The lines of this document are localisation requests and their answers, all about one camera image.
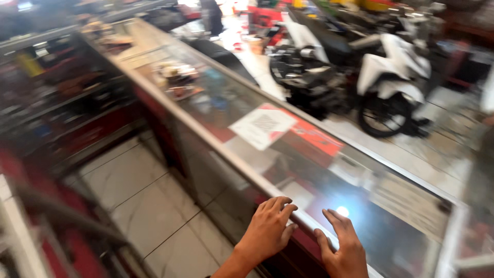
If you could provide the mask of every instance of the light fixture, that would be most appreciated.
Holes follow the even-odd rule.
[[[339,214],[341,214],[344,217],[348,217],[348,215],[350,215],[350,212],[345,207],[338,207],[336,209],[336,212],[339,213]]]

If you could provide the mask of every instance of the counter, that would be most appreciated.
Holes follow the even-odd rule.
[[[313,229],[322,229],[338,248],[321,213],[332,208],[352,220],[370,277],[455,276],[464,203],[347,145],[316,119],[150,24],[130,19],[114,26],[133,38],[132,47],[115,54],[86,41],[134,82],[169,167],[233,243],[258,204],[286,195],[299,207],[291,220],[301,229],[292,242],[316,264]],[[196,93],[170,98],[157,73],[163,65],[192,67]],[[290,265],[283,275],[316,277],[300,256],[286,251],[284,258],[263,266],[273,274]]]

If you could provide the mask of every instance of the hand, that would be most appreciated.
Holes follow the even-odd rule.
[[[323,209],[323,214],[331,223],[338,236],[340,248],[333,252],[326,235],[315,229],[317,243],[321,248],[324,267],[331,278],[369,278],[366,252],[362,247],[350,219],[334,210]]]
[[[283,250],[293,231],[298,228],[295,223],[286,227],[291,213],[298,209],[291,202],[288,197],[276,197],[260,204],[234,253],[255,267]]]

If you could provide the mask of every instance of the motorcycle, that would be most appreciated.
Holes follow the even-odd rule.
[[[437,3],[412,14],[392,8],[397,13],[387,20],[399,23],[392,28],[395,34],[351,29],[352,35],[358,32],[362,37],[350,42],[322,21],[290,9],[282,17],[294,45],[273,52],[271,73],[290,90],[287,101],[316,118],[347,113],[360,96],[358,122],[369,135],[426,136],[419,127],[428,121],[414,120],[412,113],[442,79],[439,65],[447,57],[430,36],[441,23],[433,13],[442,9]],[[372,30],[383,30],[377,22],[386,25],[373,22]],[[440,59],[432,59],[436,63],[431,65],[428,58],[434,55]]]

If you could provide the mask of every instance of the glass countertop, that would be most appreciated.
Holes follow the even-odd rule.
[[[207,65],[191,47],[149,24],[129,20],[115,28],[134,43],[113,58],[165,95],[171,85],[160,69],[192,68],[194,94],[176,103],[333,235],[321,210],[350,218],[368,264],[380,275],[434,277],[451,202]],[[255,142],[261,131],[267,136]]]

